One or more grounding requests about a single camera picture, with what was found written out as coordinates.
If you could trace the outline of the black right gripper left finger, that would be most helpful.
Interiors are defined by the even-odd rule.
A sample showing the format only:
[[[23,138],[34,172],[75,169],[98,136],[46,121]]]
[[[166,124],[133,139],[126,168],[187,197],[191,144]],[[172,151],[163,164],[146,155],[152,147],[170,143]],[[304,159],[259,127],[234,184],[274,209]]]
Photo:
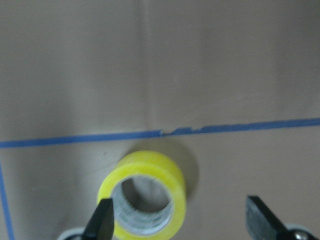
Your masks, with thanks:
[[[111,240],[115,229],[112,198],[99,201],[83,233],[83,240]]]

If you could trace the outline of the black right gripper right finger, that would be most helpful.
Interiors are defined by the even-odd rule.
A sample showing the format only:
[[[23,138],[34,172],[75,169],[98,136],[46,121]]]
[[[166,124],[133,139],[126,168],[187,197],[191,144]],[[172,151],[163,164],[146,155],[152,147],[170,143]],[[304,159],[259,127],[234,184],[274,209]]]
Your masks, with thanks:
[[[257,195],[246,197],[245,224],[252,240],[297,239]]]

